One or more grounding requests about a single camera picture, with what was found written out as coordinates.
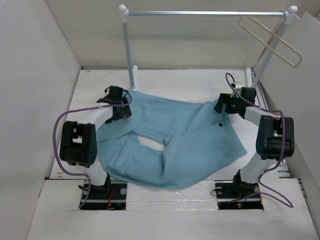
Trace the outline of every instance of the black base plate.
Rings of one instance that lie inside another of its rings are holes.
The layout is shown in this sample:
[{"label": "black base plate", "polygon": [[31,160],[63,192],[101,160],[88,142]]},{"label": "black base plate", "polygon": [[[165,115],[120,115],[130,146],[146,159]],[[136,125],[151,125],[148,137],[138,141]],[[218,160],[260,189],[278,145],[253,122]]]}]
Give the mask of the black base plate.
[{"label": "black base plate", "polygon": [[236,195],[232,190],[232,185],[232,181],[215,183],[215,193],[216,198],[218,199],[217,205],[219,210],[264,209],[259,195],[248,197],[248,201],[237,201],[229,203],[229,201],[232,199],[239,199],[245,197],[245,195]]},{"label": "black base plate", "polygon": [[[104,194],[95,189],[89,193],[87,202],[81,207],[82,210],[126,210],[127,183],[111,180],[110,189],[113,192],[110,206],[108,200],[111,194]],[[82,193],[81,203],[86,195]]]}]

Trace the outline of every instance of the garment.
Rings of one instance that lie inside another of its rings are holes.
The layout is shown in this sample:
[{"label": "garment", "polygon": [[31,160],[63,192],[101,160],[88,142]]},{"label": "garment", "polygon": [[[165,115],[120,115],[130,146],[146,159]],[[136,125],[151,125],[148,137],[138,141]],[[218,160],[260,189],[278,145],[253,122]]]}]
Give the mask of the garment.
[{"label": "garment", "polygon": [[[189,103],[131,91],[132,116],[97,131],[98,157],[111,177],[146,186],[182,189],[247,152],[226,113],[213,102]],[[138,135],[163,142],[163,151]]]}]

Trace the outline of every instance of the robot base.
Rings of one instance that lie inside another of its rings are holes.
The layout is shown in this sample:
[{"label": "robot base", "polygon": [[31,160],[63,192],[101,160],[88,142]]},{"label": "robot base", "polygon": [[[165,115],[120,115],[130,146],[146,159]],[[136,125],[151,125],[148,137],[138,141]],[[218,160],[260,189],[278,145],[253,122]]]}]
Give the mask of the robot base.
[{"label": "robot base", "polygon": [[259,195],[230,203],[232,200],[241,199],[259,192],[257,183],[241,181],[240,170],[233,177],[232,181],[215,181],[215,189],[212,192],[216,193],[219,210],[264,209]]},{"label": "robot base", "polygon": [[[88,184],[79,186],[80,189],[87,189]],[[81,203],[83,203],[87,192],[82,192]],[[127,199],[127,183],[118,180],[111,180],[108,175],[105,184],[102,186],[91,185],[91,190],[82,210],[125,210]]]}]

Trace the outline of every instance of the white wall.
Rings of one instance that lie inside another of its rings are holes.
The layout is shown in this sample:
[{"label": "white wall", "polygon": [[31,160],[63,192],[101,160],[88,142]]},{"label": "white wall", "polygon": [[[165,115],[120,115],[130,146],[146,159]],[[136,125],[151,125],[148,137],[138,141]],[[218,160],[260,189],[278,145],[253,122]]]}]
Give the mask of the white wall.
[{"label": "white wall", "polygon": [[302,17],[305,12],[315,17],[320,11],[320,0],[291,0],[290,4],[298,6],[299,17]]},{"label": "white wall", "polygon": [[[287,164],[291,175],[302,180],[311,216],[320,234],[320,21],[308,13],[301,19],[296,16],[283,39],[302,52],[302,64],[291,68],[273,55],[260,80],[274,107],[294,119],[296,150]],[[276,50],[292,62],[297,61],[282,44]],[[261,63],[260,60],[254,67],[256,73]]]},{"label": "white wall", "polygon": [[[46,0],[83,66],[126,67],[118,6],[156,11],[283,11],[290,0]],[[260,18],[268,27],[275,18]],[[263,45],[230,17],[129,17],[133,63],[148,68],[246,68]],[[246,23],[264,40],[268,35]]]},{"label": "white wall", "polygon": [[0,239],[25,240],[81,69],[45,0],[0,0]]}]

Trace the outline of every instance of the white floor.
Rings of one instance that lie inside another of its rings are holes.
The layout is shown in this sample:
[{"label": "white floor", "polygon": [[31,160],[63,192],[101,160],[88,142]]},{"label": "white floor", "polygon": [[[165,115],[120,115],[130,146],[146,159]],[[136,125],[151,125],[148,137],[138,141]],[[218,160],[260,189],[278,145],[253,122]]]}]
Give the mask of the white floor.
[{"label": "white floor", "polygon": [[[226,70],[139,70],[136,85],[144,93],[203,103],[220,93],[230,93]],[[250,85],[245,70],[230,70],[238,82]],[[128,87],[125,70],[82,70],[70,109],[94,106],[110,85]],[[68,115],[77,120],[83,113]],[[167,191],[128,184],[126,211],[78,210],[83,180],[65,175],[55,162],[51,179],[45,181],[29,231],[28,240],[43,239],[318,239],[308,207],[296,179],[286,172],[270,172],[263,181],[284,193],[293,203],[290,209],[263,197],[265,210],[218,210],[210,195],[214,180],[231,180],[255,152],[258,128],[238,115],[230,120],[248,154],[198,184]],[[161,148],[152,141],[144,144]],[[75,172],[74,167],[65,167]]]}]

